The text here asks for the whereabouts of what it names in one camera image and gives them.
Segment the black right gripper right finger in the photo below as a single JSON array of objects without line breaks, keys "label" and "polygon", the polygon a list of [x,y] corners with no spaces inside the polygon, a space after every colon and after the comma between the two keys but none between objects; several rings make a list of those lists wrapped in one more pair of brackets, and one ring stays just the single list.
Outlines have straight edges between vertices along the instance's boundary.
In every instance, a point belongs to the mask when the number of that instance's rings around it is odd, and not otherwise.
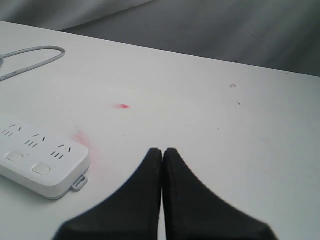
[{"label": "black right gripper right finger", "polygon": [[277,239],[266,223],[209,190],[175,148],[168,148],[163,156],[162,192],[168,240]]}]

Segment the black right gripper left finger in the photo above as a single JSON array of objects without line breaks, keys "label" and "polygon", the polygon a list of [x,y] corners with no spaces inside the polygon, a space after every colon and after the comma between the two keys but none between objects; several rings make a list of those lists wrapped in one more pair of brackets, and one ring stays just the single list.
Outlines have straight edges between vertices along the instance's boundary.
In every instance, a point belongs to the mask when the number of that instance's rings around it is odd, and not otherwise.
[{"label": "black right gripper left finger", "polygon": [[133,175],[109,198],[65,222],[56,240],[156,240],[163,155],[151,148]]}]

